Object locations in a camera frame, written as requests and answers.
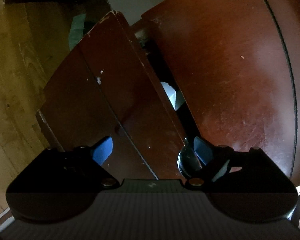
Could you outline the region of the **white paper in drawer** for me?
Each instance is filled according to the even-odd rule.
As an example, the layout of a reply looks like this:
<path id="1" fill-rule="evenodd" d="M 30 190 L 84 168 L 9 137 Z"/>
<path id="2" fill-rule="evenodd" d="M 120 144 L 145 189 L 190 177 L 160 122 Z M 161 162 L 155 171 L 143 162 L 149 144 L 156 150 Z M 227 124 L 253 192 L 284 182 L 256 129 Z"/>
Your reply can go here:
<path id="1" fill-rule="evenodd" d="M 170 103 L 173 107 L 173 109 L 176 111 L 178 110 L 181 105 L 185 102 L 185 99 L 179 90 L 175 90 L 172 86 L 170 86 L 166 82 L 161 82 L 161 85 L 167 95 L 167 97 L 170 100 Z"/>

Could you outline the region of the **dark red wooden cabinet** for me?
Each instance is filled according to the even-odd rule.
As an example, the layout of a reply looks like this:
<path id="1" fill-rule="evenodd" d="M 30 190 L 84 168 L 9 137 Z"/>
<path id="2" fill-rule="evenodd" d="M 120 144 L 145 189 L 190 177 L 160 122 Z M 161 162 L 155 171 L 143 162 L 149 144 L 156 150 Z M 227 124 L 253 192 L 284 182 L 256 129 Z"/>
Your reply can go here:
<path id="1" fill-rule="evenodd" d="M 300 185 L 300 0 L 164 0 L 133 29 L 155 43 L 202 137 L 258 146 Z"/>

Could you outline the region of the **green cloth on floor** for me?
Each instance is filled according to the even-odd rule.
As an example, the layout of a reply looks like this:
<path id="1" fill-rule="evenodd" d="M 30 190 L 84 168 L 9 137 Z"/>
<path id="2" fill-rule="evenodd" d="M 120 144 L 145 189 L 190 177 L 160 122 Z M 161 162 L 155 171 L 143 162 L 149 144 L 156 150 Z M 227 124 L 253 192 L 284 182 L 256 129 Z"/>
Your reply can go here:
<path id="1" fill-rule="evenodd" d="M 85 17 L 86 14 L 79 14 L 72 20 L 69 33 L 69 50 L 73 50 L 83 37 Z"/>

